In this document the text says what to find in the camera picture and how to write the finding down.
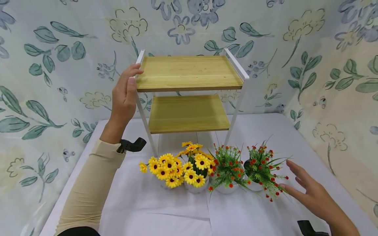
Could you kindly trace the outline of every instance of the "wooden shelf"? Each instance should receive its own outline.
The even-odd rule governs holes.
[[[226,56],[144,57],[138,92],[241,89],[243,81]]]
[[[218,95],[153,97],[151,134],[228,130]]]

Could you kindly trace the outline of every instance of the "white metal frame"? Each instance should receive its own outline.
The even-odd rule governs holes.
[[[142,64],[143,58],[144,58],[144,52],[145,52],[144,50],[141,50],[141,52],[139,53],[138,59],[136,60],[136,63]],[[239,75],[239,77],[243,81],[242,91],[240,92],[240,96],[239,96],[239,98],[236,102],[235,111],[234,111],[234,114],[231,118],[230,127],[228,129],[228,132],[227,132],[227,135],[226,135],[226,140],[224,142],[224,145],[227,145],[228,140],[230,139],[231,131],[232,131],[234,124],[235,124],[235,121],[236,121],[236,117],[237,117],[237,113],[238,113],[239,108],[240,108],[240,104],[242,103],[242,100],[244,98],[244,95],[245,95],[245,92],[246,92],[246,89],[247,89],[246,86],[245,86],[245,83],[249,81],[249,75],[245,72],[243,67],[239,64],[239,62],[236,60],[234,55],[232,55],[232,53],[227,48],[223,49],[222,55],[227,57],[228,61],[233,66],[236,73]],[[158,152],[157,152],[155,143],[152,139],[152,134],[150,132],[150,128],[148,127],[147,118],[146,118],[146,115],[144,114],[144,110],[143,110],[142,104],[139,100],[138,93],[136,94],[136,105],[137,105],[139,113],[141,115],[141,119],[143,121],[144,128],[146,129],[148,140],[151,143],[153,154],[154,154],[155,157],[158,157]]]

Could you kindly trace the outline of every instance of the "floral wallpaper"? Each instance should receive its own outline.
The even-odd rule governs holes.
[[[239,113],[286,115],[378,226],[377,8],[377,0],[0,0],[0,228],[39,234],[142,49],[224,48],[251,78]],[[218,94],[228,114],[240,96],[162,95],[203,93]],[[149,115],[152,94],[139,99]]]

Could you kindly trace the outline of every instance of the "table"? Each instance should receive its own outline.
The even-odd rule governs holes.
[[[104,120],[98,123],[40,236],[54,234],[69,191],[106,122]],[[227,131],[156,134],[153,138],[155,143],[159,143],[158,152],[161,155],[168,152],[178,153],[181,150],[181,142],[189,140],[203,144],[204,150],[206,148],[212,150],[213,143],[225,140],[226,134]],[[277,157],[293,155],[293,161],[304,167],[327,189],[331,197],[355,223],[362,236],[378,235],[378,229],[368,216],[285,116],[276,113],[239,115],[229,145],[236,144],[239,147],[243,145],[242,160],[246,160],[248,153],[245,147],[261,143],[271,134],[273,135],[267,146],[275,153],[279,153]],[[138,137],[147,139],[147,133],[141,119],[133,119],[127,126],[123,138],[133,142]],[[215,191],[209,202],[207,192],[190,194],[183,186],[164,190],[152,174],[139,171],[138,163],[147,162],[152,155],[150,145],[146,145],[141,152],[127,153],[114,177],[105,203],[99,230],[102,236],[300,236],[302,234],[296,221],[304,219],[309,220],[316,231],[329,232],[328,225],[323,220],[315,217],[289,196],[280,195],[274,202],[270,202],[254,193],[239,189],[230,195],[222,195]],[[289,176],[289,180],[285,183],[303,190],[288,168],[282,168],[277,172]]]

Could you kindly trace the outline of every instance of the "arm sleeve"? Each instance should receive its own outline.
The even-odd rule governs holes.
[[[119,146],[96,142],[63,207],[55,235],[85,226],[98,231],[114,175],[125,158],[125,154],[117,153]]]

